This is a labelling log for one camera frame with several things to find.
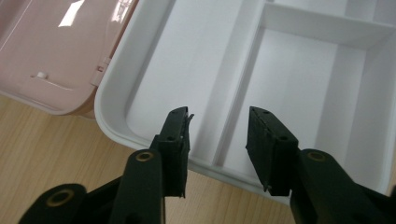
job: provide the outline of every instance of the wooden surface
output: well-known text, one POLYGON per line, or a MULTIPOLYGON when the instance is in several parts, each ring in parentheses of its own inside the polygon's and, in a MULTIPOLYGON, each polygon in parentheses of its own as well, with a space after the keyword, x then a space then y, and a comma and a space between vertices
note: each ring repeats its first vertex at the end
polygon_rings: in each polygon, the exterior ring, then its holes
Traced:
MULTIPOLYGON (((102 186, 122 174, 132 152, 94 120, 52 116, 0 96, 0 223, 17 223, 57 185, 102 186)), ((166 217, 167 223, 294 223, 286 205, 194 172, 187 198, 166 200, 166 217)))

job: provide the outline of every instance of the white plastic tray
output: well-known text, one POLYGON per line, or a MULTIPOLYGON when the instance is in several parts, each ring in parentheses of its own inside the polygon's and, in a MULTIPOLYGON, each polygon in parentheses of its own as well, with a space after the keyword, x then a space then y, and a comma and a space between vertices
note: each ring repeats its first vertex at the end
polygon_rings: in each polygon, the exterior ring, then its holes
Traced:
POLYGON ((96 96, 102 130, 140 149, 188 106, 190 168, 263 194, 248 108, 385 192, 396 136, 396 1, 141 1, 96 96))

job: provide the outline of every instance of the pink plastic container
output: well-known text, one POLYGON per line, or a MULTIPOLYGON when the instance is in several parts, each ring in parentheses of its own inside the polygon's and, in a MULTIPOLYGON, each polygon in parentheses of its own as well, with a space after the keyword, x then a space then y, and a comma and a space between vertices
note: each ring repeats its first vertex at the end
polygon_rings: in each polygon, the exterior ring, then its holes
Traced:
POLYGON ((0 1, 0 93, 54 115, 91 111, 136 4, 0 1))

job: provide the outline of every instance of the tray compartment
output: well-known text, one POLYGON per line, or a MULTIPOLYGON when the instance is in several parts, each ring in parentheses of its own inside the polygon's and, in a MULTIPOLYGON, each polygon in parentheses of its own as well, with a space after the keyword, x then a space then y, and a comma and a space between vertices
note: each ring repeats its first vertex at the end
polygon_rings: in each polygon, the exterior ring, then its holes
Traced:
POLYGON ((241 150, 255 105, 274 112, 300 148, 329 152, 355 181, 386 190, 378 174, 393 150, 394 41, 386 24, 267 4, 217 165, 257 178, 241 150))
POLYGON ((96 98, 102 130, 148 147, 168 111, 186 105, 195 114, 190 168, 264 194, 245 150, 255 105, 274 112, 300 148, 333 154, 357 182, 385 192, 396 22, 380 4, 392 4, 296 2, 142 2, 96 98))

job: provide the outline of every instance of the container latch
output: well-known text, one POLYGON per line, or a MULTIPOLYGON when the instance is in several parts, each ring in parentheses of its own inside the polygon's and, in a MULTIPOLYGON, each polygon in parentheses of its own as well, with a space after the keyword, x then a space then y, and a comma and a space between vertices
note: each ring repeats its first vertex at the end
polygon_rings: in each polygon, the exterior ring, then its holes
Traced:
POLYGON ((96 71, 91 79, 91 84, 98 87, 102 81, 103 75, 105 74, 108 65, 110 64, 110 58, 104 58, 96 67, 96 71))

